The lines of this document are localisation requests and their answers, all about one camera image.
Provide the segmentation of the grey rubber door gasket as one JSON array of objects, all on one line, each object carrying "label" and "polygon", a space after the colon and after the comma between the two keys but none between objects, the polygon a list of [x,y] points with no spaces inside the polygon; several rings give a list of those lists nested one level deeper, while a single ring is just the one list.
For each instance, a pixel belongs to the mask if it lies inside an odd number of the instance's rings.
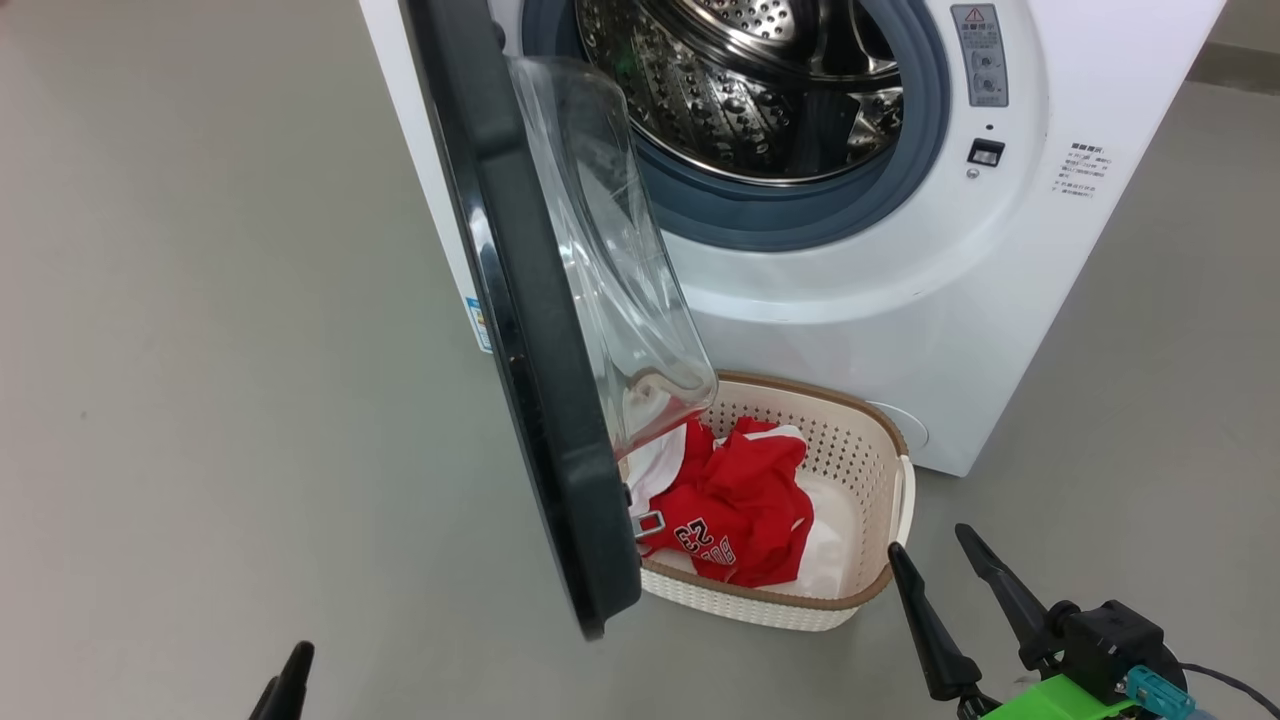
[{"label": "grey rubber door gasket", "polygon": [[[518,51],[584,61],[573,0],[512,0]],[[950,64],[928,0],[859,0],[888,42],[902,82],[901,132],[886,152],[828,179],[764,186],[691,167],[628,128],[660,227],[709,247],[791,252],[840,243],[919,193],[942,151],[952,109]]]}]

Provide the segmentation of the steel washing machine drum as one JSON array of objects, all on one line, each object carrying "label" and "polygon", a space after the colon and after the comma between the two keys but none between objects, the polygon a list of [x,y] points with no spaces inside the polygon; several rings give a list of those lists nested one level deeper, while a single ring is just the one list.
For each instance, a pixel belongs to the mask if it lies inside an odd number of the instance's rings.
[{"label": "steel washing machine drum", "polygon": [[573,13],[634,128],[709,174],[824,181],[900,136],[899,64],[859,0],[573,0]]}]

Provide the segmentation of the white front-load washing machine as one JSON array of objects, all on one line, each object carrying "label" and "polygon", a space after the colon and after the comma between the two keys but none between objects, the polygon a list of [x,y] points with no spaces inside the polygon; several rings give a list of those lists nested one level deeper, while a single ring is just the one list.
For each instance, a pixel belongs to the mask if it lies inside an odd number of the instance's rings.
[{"label": "white front-load washing machine", "polygon": [[[952,109],[905,206],[754,252],[663,229],[714,366],[854,395],[966,475],[1228,0],[928,0]],[[954,4],[995,4],[1009,105],[973,108]]]}]

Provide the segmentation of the cream perforated laundry basket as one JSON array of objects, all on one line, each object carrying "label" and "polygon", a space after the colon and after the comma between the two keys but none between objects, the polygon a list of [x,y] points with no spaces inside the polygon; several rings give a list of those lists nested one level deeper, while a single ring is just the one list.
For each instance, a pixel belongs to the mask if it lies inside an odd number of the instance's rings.
[{"label": "cream perforated laundry basket", "polygon": [[741,416],[794,425],[806,441],[797,483],[813,502],[815,520],[797,579],[746,588],[699,577],[686,560],[645,559],[639,552],[643,588],[741,623],[792,632],[831,630],[887,587],[892,571],[886,551],[893,542],[908,541],[916,484],[906,442],[872,404],[813,386],[735,373],[719,377],[714,400],[699,415],[684,416],[650,442],[691,420],[724,437]]}]

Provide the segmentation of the grey warning sticker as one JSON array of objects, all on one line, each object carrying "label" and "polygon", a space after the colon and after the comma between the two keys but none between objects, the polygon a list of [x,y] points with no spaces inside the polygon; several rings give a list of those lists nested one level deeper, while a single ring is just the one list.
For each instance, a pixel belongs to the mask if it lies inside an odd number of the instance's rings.
[{"label": "grey warning sticker", "polygon": [[969,104],[1006,108],[1009,73],[995,4],[954,4],[950,12],[963,54]]}]

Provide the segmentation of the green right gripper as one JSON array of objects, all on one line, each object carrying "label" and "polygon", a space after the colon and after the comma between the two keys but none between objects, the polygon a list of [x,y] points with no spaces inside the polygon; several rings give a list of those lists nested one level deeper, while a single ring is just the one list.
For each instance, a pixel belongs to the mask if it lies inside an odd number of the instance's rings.
[{"label": "green right gripper", "polygon": [[[1004,612],[1024,669],[1057,673],[1059,647],[1046,624],[1047,609],[972,525],[959,523],[954,530],[973,571]],[[888,561],[928,694],[940,702],[960,701],[957,720],[1116,720],[1140,710],[1129,698],[1106,705],[1065,676],[1033,683],[1002,703],[980,694],[980,669],[959,650],[934,611],[905,547],[891,543]]]}]

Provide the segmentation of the red jersey with white print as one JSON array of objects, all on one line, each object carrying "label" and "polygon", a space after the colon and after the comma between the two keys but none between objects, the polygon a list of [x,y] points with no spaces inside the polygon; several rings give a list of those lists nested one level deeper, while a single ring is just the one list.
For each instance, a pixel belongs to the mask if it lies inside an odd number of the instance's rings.
[{"label": "red jersey with white print", "polygon": [[[646,532],[640,555],[682,559],[699,577],[746,588],[796,580],[815,520],[809,495],[797,483],[788,503],[742,509],[704,491],[703,473],[721,438],[691,420],[622,460],[630,512]],[[662,528],[644,518],[650,512],[660,515]]]}]

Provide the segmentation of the dark round washing machine door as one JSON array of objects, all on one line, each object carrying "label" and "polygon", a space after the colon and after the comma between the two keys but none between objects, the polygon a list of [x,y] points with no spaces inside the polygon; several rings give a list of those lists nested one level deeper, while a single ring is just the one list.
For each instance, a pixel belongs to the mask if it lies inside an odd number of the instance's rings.
[{"label": "dark round washing machine door", "polygon": [[652,210],[620,87],[512,56],[486,0],[364,0],[465,305],[483,306],[541,524],[581,634],[641,594],[620,469],[718,377]]}]

